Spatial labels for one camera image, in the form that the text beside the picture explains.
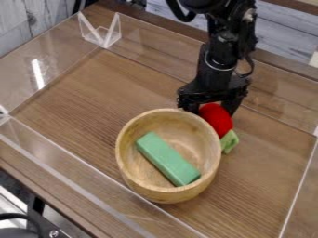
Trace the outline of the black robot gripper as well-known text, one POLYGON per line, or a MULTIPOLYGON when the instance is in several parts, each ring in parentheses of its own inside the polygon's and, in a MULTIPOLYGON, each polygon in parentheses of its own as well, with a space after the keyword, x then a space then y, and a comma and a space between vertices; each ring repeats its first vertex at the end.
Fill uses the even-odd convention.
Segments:
POLYGON ((208 52, 201 52, 193 80, 177 89, 177 107, 185 112, 198 113, 198 107, 209 102, 233 115, 248 93, 251 83, 245 75, 235 75, 237 60, 216 61, 208 52))

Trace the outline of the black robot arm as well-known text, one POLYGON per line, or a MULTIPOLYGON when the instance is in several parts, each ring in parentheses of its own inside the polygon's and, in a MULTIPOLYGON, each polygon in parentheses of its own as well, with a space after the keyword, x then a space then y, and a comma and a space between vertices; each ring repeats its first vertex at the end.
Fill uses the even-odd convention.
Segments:
POLYGON ((197 113, 201 105, 219 102, 235 113, 248 94, 251 74, 237 71, 243 60, 252 64, 256 48, 256 0, 165 0, 182 22, 201 14, 208 41, 201 44, 193 80, 177 89, 177 107, 197 113))

